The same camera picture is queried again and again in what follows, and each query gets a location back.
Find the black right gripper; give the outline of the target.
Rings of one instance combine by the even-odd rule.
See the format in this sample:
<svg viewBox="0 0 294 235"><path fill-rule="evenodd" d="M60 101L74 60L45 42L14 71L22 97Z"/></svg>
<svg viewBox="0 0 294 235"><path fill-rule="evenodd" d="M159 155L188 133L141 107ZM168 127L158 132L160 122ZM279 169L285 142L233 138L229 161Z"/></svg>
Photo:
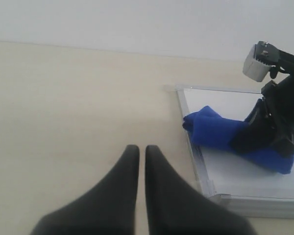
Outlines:
<svg viewBox="0 0 294 235"><path fill-rule="evenodd" d="M294 154L294 55L279 53L279 60L270 69L288 76L279 83L270 81L261 90L266 103L258 99L245 119L247 126L230 141L236 153L251 153L273 147L283 157ZM266 117L266 104L273 118Z"/></svg>

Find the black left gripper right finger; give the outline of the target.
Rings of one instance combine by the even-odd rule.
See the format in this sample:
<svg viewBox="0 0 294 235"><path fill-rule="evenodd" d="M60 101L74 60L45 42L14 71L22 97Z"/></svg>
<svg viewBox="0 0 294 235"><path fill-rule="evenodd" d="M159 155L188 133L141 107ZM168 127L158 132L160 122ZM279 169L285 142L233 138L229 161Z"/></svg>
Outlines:
<svg viewBox="0 0 294 235"><path fill-rule="evenodd" d="M192 188L156 145L146 147L145 195L151 235L254 235L247 219Z"/></svg>

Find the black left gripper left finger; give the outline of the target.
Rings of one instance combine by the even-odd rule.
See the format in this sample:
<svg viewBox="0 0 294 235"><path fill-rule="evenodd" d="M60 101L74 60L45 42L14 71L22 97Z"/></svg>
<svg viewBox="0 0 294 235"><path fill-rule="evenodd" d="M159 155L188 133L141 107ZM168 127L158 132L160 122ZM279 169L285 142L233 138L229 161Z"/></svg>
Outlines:
<svg viewBox="0 0 294 235"><path fill-rule="evenodd" d="M43 216L33 235L133 235L140 151L127 145L114 167L88 192Z"/></svg>

